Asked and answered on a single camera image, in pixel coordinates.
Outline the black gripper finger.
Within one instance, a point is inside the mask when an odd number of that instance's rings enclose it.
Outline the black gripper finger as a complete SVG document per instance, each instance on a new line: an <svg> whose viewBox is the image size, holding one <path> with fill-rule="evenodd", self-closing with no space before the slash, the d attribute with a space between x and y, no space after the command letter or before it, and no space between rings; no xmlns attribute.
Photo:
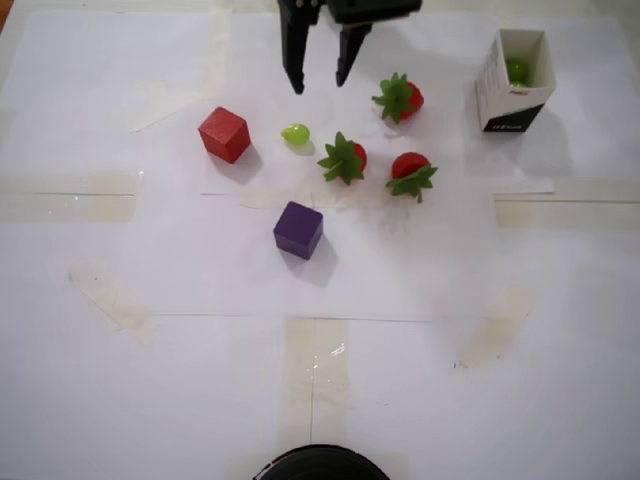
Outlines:
<svg viewBox="0 0 640 480"><path fill-rule="evenodd" d="M353 67L366 36L371 32L369 23L344 25L340 32L340 53L337 62L336 84L343 86Z"/></svg>
<svg viewBox="0 0 640 480"><path fill-rule="evenodd" d="M279 0L282 62L296 94L304 91L303 64L309 29L319 18L317 0Z"/></svg>

